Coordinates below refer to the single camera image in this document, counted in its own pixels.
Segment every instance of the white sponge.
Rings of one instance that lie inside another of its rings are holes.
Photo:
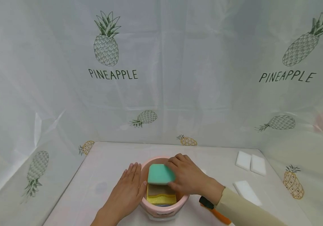
[[[260,174],[262,176],[266,176],[265,159],[258,157],[257,155],[252,155],[251,171],[257,174]]]
[[[233,185],[241,197],[247,199],[257,206],[262,205],[261,201],[246,180],[234,182]]]
[[[236,166],[249,171],[250,163],[251,163],[251,155],[245,152],[239,151],[237,160],[236,160]]]

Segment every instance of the white backdrop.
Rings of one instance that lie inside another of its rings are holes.
[[[100,11],[118,34],[100,35]],[[297,202],[323,223],[321,12],[318,0],[0,0],[0,225],[42,225],[96,140],[259,148],[282,180],[299,167]],[[286,51],[305,58],[284,63]]]

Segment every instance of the pink bucket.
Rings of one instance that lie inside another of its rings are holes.
[[[143,181],[148,180],[150,165],[164,164],[168,161],[168,159],[169,157],[164,156],[154,157],[142,164],[140,182],[142,183]],[[173,216],[175,216],[175,214],[179,212],[179,210],[183,207],[183,205],[189,198],[189,195],[185,195],[180,192],[177,192],[176,195],[177,203],[169,207],[158,207],[156,205],[153,205],[146,200],[146,197],[143,197],[143,200],[141,201],[140,205],[148,214],[150,214],[153,217],[154,220],[164,221],[168,219],[173,219]]]

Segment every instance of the orange tool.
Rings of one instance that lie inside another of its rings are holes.
[[[220,214],[216,209],[214,209],[214,205],[209,202],[209,200],[207,200],[206,198],[204,197],[201,197],[199,199],[199,202],[200,202],[200,205],[202,207],[205,207],[207,209],[209,209],[209,211],[212,212],[212,214],[217,218],[219,219],[222,223],[225,223],[227,225],[230,225],[232,222],[230,219],[228,219],[227,217],[223,216],[222,214]]]

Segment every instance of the pineapple illustration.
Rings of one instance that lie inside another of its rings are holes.
[[[94,52],[96,59],[105,66],[114,66],[119,59],[119,49],[114,36],[118,33],[115,32],[121,26],[116,26],[120,17],[113,19],[112,12],[105,15],[101,11],[101,17],[96,16],[98,21],[95,21],[100,30],[100,34],[96,37],[94,43]]]
[[[287,166],[286,168],[283,184],[290,191],[293,198],[302,199],[305,191],[296,176],[296,173],[301,172],[301,170],[299,167],[294,167],[292,165]]]
[[[146,110],[140,113],[137,120],[130,121],[130,126],[143,127],[143,124],[154,122],[158,118],[157,114],[151,110]]]
[[[323,13],[317,21],[315,18],[312,19],[310,32],[300,36],[288,47],[282,58],[283,64],[290,67],[305,59],[319,43],[321,35],[323,35]]]
[[[182,145],[197,146],[197,141],[190,138],[190,137],[184,137],[184,135],[179,135],[179,136],[177,136],[177,139],[180,140],[180,143]]]
[[[39,151],[33,157],[27,174],[28,186],[25,188],[26,191],[22,195],[22,197],[24,197],[22,202],[28,202],[30,197],[35,197],[36,192],[38,191],[37,187],[42,186],[38,179],[45,173],[48,161],[49,154],[45,151]]]
[[[288,115],[279,115],[273,117],[267,124],[264,124],[260,127],[255,127],[258,132],[262,132],[266,130],[268,127],[271,127],[272,129],[293,129],[295,128],[295,119]]]
[[[92,146],[94,145],[94,143],[95,143],[94,141],[89,140],[86,143],[84,143],[84,145],[82,147],[80,145],[80,147],[79,147],[79,155],[82,155],[82,154],[87,155],[90,152],[90,150],[91,150]]]

